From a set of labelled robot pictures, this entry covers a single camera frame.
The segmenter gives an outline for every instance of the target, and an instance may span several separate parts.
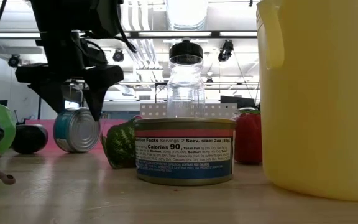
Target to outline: small watermelon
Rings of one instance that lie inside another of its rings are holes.
[[[135,126],[136,116],[130,121],[113,126],[107,136],[101,136],[101,144],[110,166],[113,169],[134,168],[135,165]]]

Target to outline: tin can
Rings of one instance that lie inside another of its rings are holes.
[[[232,179],[235,121],[164,118],[134,123],[138,178],[176,186]]]
[[[53,126],[57,146],[66,152],[88,152],[98,143],[100,122],[88,108],[70,108],[60,113]]]

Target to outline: wooden table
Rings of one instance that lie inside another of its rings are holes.
[[[236,165],[224,184],[169,187],[137,179],[134,169],[112,170],[102,151],[56,149],[7,153],[0,169],[17,179],[0,183],[0,224],[358,223],[358,203],[279,189],[261,167]]]

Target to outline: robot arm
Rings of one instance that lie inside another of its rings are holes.
[[[67,80],[84,80],[83,90],[93,118],[97,121],[104,96],[110,86],[124,79],[121,67],[108,65],[104,52],[95,43],[80,37],[84,32],[94,39],[115,38],[129,43],[120,25],[123,0],[31,0],[42,46],[48,63],[17,68],[17,81],[33,89],[57,113],[65,109],[62,86]]]

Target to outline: plastic jar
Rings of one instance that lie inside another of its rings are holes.
[[[182,43],[172,46],[169,54],[171,78],[167,85],[167,117],[203,117],[203,49],[189,39],[183,39]]]

